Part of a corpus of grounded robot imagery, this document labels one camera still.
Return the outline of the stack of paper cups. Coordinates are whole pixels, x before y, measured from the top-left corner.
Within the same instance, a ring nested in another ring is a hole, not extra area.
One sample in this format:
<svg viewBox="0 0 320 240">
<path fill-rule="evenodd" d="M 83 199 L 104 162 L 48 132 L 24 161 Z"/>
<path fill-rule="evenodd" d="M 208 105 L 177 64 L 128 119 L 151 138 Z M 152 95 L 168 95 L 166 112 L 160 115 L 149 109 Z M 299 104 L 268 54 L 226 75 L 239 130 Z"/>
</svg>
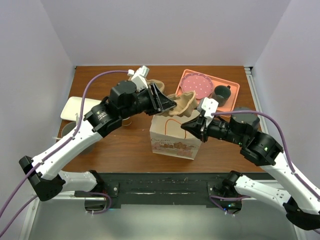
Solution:
<svg viewBox="0 0 320 240">
<path fill-rule="evenodd" d="M 132 123 L 132 120 L 130 117 L 122 119 L 122 126 L 129 126 Z"/>
</svg>

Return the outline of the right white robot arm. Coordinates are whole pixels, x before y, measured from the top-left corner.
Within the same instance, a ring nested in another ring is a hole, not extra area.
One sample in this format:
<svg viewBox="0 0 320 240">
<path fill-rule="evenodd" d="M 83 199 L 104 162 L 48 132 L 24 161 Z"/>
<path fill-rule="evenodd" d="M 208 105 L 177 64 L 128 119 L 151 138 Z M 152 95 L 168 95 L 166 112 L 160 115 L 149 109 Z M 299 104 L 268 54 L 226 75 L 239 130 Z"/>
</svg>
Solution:
<svg viewBox="0 0 320 240">
<path fill-rule="evenodd" d="M 215 186 L 219 200 L 237 201 L 247 197 L 257 199 L 285 213 L 295 226 L 306 231 L 320 229 L 320 189 L 299 171 L 289 158 L 285 142 L 279 144 L 271 135 L 258 130 L 262 112 L 239 107 L 225 121 L 219 113 L 200 115 L 181 128 L 202 142 L 215 138 L 240 147 L 240 154 L 249 162 L 270 174 L 283 189 L 266 186 L 237 171 Z"/>
</svg>

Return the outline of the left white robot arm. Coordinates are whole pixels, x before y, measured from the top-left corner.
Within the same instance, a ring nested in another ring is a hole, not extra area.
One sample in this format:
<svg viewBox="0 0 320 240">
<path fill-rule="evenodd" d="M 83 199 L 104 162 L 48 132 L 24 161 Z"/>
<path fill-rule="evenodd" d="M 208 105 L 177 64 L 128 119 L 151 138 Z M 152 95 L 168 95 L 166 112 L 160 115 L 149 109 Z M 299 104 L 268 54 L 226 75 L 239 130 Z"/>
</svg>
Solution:
<svg viewBox="0 0 320 240">
<path fill-rule="evenodd" d="M 85 149 L 120 128 L 124 119 L 140 113 L 156 115 L 176 105 L 154 83 L 139 90 L 132 81 L 120 81 L 100 104 L 84 115 L 79 126 L 43 153 L 34 157 L 24 156 L 19 164 L 43 202 L 68 191 L 83 191 L 99 196 L 105 192 L 106 187 L 95 170 L 66 172 L 62 170 L 64 166 Z"/>
</svg>

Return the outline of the paper bag orange handles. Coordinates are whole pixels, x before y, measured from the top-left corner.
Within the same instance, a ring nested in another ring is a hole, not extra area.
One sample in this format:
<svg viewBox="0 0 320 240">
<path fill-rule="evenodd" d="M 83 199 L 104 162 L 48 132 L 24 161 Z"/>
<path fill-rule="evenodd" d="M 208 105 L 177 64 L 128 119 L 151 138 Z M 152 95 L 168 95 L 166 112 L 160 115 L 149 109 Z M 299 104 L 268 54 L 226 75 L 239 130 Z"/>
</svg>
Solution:
<svg viewBox="0 0 320 240">
<path fill-rule="evenodd" d="M 190 117 L 154 115 L 149 129 L 152 152 L 194 160 L 202 142 L 181 128 L 181 124 L 199 116 L 194 110 Z"/>
</svg>

